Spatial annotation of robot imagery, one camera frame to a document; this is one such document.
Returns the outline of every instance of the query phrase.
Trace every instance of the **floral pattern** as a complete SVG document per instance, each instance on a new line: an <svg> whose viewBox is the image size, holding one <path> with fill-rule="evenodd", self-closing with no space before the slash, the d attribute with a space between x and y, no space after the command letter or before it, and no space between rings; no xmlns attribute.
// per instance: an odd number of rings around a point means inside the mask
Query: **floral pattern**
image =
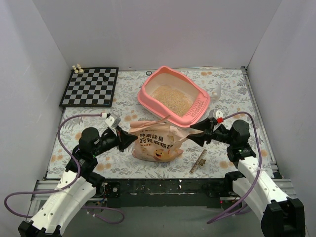
<svg viewBox="0 0 316 237"><path fill-rule="evenodd" d="M214 108L221 110L226 116L237 111L247 111L254 116L263 156L263 168L273 177L270 166L270 154L262 139L259 121L255 116L242 71L181 70L180 72L191 78L210 95L219 83L222 84L221 98L218 101L211 102L208 111L202 119L206 118L208 112ZM129 123L132 120L157 120L158 118L148 112L137 100L137 93L147 78L146 71L119 72L111 108L66 108L62 120L78 114L115 113L120 116L120 126L126 131L129 130ZM251 122L247 116L237 115L226 120L224 125L229 128L236 119L245 119L247 122ZM66 123L61 130L61 139L65 146L72 150L78 144L81 132L90 126L97 128L100 133L106 129L104 120L97 117L75 118ZM251 137L249 143L258 155L252 125L250 127ZM223 178L227 172L236 170L227 158L226 147L227 145L223 143L212 141L211 144L202 148L188 140L182 144L181 149L184 150L182 155L171 162L160 163L134 158L131 154L133 150L133 145L131 145L124 153L119 152L117 149L112 149L98 156L99 164L95 168L95 172L103 175L105 178ZM205 165L197 168L194 174L190 174L190 169L203 149L207 149ZM60 178L69 159L70 157L62 149L58 140L56 140L47 170L47 178Z"/></svg>

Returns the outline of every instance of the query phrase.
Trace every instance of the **pink plastic tray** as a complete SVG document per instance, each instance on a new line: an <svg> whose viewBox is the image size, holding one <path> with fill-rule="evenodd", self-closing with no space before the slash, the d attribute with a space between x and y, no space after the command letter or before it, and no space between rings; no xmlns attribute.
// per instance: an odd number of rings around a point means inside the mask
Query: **pink plastic tray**
<svg viewBox="0 0 316 237"><path fill-rule="evenodd" d="M165 105L151 96L161 85L174 87L194 101L191 108L182 117L173 113ZM168 119L170 123L181 128L188 128L203 116L208 108L211 98L205 90L198 87L185 75L172 70L167 66L162 66L142 85L142 88L138 93L138 100L146 109L158 117L164 118L170 115L170 118Z"/></svg>

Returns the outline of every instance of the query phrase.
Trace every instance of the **bag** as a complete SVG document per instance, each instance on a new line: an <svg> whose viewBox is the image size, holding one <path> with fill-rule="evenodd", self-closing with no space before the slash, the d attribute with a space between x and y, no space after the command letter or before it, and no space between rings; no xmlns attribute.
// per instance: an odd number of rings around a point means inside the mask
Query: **bag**
<svg viewBox="0 0 316 237"><path fill-rule="evenodd" d="M136 135L133 156L138 159L169 162L183 153L180 149L187 140L188 132L164 123L169 118L159 121L133 121L130 134Z"/></svg>

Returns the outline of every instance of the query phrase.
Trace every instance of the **white wall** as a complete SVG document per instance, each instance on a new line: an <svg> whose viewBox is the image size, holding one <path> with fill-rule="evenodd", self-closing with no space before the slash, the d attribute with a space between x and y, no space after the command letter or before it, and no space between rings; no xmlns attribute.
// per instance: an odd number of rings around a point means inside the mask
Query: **white wall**
<svg viewBox="0 0 316 237"><path fill-rule="evenodd" d="M278 166L316 236L316 1L283 0L248 69Z"/></svg>
<svg viewBox="0 0 316 237"><path fill-rule="evenodd" d="M281 0L33 0L69 66L249 64Z"/></svg>
<svg viewBox="0 0 316 237"><path fill-rule="evenodd" d="M0 32L0 235L16 237L23 218L3 200L45 174L70 71L32 0L0 0ZM9 204L27 214L30 198Z"/></svg>

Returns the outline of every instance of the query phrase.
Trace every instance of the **gray floor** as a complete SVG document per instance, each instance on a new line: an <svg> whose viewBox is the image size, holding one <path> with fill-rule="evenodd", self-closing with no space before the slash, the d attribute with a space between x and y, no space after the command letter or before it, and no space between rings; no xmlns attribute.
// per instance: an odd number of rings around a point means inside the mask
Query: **gray floor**
<svg viewBox="0 0 316 237"><path fill-rule="evenodd" d="M220 209L206 207L127 207L126 219L109 225L81 210L67 227L63 237L263 237L253 212L229 217L214 224L206 222ZM118 220L119 215L104 211L101 215Z"/></svg>

